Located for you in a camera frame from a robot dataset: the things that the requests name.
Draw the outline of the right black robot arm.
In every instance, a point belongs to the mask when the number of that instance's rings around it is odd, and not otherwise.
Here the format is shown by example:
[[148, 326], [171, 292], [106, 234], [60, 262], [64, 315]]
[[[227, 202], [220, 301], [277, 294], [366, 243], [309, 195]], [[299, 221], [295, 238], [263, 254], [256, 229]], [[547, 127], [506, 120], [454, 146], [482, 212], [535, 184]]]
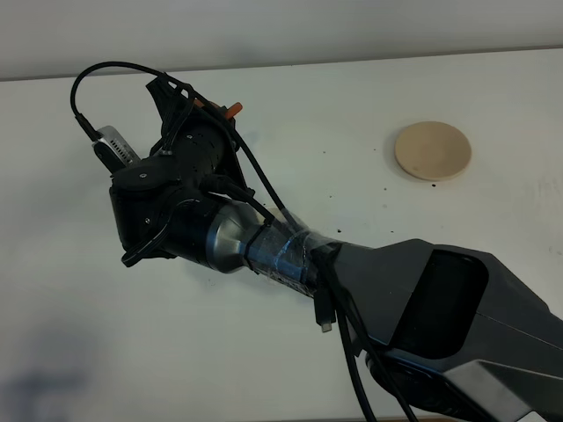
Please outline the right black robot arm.
[[112, 173], [125, 266], [184, 258], [247, 268], [313, 300], [348, 367], [367, 367], [406, 412], [466, 421], [562, 418], [562, 322], [495, 256], [414, 239], [371, 249], [313, 232], [245, 181], [233, 111], [163, 73], [147, 86], [162, 120], [144, 158]]

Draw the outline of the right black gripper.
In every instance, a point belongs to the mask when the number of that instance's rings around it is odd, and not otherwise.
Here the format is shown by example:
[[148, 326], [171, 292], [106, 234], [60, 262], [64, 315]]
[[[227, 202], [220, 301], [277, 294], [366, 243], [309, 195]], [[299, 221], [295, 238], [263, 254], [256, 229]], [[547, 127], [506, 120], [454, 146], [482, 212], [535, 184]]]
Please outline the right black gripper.
[[112, 175], [110, 198], [125, 259], [243, 259], [255, 237], [254, 192], [232, 125], [203, 112], [162, 77], [146, 85], [161, 118], [150, 155]]

